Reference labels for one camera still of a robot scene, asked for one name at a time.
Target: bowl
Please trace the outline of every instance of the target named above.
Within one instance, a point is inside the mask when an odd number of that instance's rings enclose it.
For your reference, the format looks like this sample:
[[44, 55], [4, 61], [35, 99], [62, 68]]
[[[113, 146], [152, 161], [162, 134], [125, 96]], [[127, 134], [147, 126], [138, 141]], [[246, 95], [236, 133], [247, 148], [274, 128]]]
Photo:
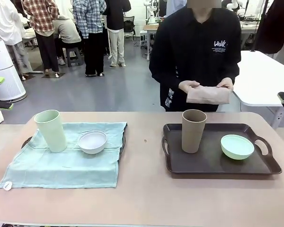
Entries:
[[89, 131], [79, 138], [78, 145], [83, 152], [94, 155], [105, 148], [106, 142], [107, 135], [104, 132]]
[[221, 147], [226, 156], [235, 160], [244, 160], [255, 151], [254, 145], [248, 139], [238, 135], [224, 136]]

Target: beige napkin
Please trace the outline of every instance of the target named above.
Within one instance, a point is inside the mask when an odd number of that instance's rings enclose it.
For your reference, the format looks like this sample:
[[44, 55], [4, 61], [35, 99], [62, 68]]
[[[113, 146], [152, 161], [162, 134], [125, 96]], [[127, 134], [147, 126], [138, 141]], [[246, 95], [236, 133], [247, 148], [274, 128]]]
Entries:
[[228, 104], [231, 91], [225, 87], [203, 87], [190, 88], [187, 94], [187, 103], [200, 104]]

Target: cup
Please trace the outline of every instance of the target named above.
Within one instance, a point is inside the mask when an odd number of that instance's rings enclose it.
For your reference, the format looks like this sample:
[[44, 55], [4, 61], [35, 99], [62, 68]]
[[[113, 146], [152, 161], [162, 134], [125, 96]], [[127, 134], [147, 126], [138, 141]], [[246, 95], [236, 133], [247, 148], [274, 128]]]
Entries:
[[182, 149], [196, 153], [199, 149], [207, 116], [200, 110], [186, 110], [182, 114]]
[[34, 121], [52, 152], [58, 153], [66, 149], [66, 138], [59, 111], [43, 111], [35, 116]]

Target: white air purifier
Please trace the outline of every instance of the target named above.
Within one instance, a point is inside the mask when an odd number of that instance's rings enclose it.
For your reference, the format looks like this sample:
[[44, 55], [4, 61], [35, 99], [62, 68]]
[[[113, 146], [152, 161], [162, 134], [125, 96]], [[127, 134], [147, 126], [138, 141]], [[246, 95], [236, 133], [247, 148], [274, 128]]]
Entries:
[[26, 91], [2, 40], [0, 40], [0, 77], [5, 78], [4, 83], [0, 84], [1, 101], [16, 102], [26, 97]]

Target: hand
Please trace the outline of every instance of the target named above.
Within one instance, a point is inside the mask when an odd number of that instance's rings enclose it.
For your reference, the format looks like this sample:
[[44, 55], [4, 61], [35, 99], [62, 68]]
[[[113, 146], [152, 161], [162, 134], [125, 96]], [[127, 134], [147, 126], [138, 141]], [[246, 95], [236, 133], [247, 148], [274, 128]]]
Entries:
[[185, 81], [182, 81], [181, 83], [179, 83], [179, 89], [184, 91], [186, 94], [188, 94], [188, 91], [191, 87], [195, 88], [197, 86], [200, 86], [200, 83], [198, 83], [196, 81], [191, 81], [191, 80], [185, 80]]
[[217, 85], [217, 87], [226, 87], [229, 90], [233, 91], [232, 80], [229, 77], [226, 77]]

